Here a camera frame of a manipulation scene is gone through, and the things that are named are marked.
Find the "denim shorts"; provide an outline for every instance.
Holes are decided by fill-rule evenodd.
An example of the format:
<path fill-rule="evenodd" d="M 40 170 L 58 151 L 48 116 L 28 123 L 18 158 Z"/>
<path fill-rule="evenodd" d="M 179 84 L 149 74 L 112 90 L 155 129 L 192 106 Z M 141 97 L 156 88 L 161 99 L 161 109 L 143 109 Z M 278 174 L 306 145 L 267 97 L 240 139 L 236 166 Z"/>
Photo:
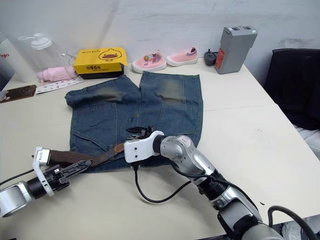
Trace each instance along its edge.
<path fill-rule="evenodd" d="M 203 100 L 199 75 L 143 72 L 137 87 L 127 76 L 70 91 L 65 96 L 72 107 L 70 151 L 109 156 L 107 163 L 90 172 L 127 168 L 124 153 L 114 147 L 127 140 L 128 128 L 149 125 L 166 136 L 187 135 L 194 145 L 200 140 Z M 169 164 L 162 156 L 142 161 L 142 167 Z"/>

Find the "jeans pocket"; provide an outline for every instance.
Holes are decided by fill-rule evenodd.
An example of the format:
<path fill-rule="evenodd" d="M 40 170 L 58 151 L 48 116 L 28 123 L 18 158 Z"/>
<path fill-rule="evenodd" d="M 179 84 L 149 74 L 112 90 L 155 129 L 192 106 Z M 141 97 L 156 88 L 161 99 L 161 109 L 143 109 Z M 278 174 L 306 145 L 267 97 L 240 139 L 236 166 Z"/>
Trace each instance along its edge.
<path fill-rule="evenodd" d="M 117 104 L 104 103 L 77 108 L 71 123 L 70 148 L 98 155 L 117 143 Z"/>
<path fill-rule="evenodd" d="M 198 124 L 198 109 L 184 104 L 162 104 L 157 130 L 167 136 L 194 134 Z"/>

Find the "gray battery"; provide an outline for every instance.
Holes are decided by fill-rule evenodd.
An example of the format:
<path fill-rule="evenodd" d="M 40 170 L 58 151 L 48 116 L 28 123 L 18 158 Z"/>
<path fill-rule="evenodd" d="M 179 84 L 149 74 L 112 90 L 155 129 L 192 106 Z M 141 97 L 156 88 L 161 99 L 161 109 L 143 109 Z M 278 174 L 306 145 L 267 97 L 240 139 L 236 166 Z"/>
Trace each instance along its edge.
<path fill-rule="evenodd" d="M 258 31 L 251 26 L 232 26 L 223 29 L 215 70 L 219 74 L 238 72 L 255 42 Z"/>

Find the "phone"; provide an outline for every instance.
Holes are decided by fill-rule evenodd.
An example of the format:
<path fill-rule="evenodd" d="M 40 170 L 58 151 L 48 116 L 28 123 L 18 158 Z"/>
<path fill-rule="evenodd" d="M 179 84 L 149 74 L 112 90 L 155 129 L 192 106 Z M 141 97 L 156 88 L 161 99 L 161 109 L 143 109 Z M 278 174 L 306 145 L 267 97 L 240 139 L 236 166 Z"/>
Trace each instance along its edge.
<path fill-rule="evenodd" d="M 29 85 L 0 91 L 0 103 L 33 97 L 35 95 L 36 88 L 36 85 Z"/>

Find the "black chair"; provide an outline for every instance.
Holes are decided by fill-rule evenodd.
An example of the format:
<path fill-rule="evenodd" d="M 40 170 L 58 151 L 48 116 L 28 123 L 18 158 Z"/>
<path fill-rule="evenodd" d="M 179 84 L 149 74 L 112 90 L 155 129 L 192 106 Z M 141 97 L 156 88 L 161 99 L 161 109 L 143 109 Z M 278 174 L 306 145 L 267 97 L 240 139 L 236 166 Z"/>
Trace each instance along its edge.
<path fill-rule="evenodd" d="M 320 129 L 320 50 L 272 52 L 264 89 L 293 124 Z"/>

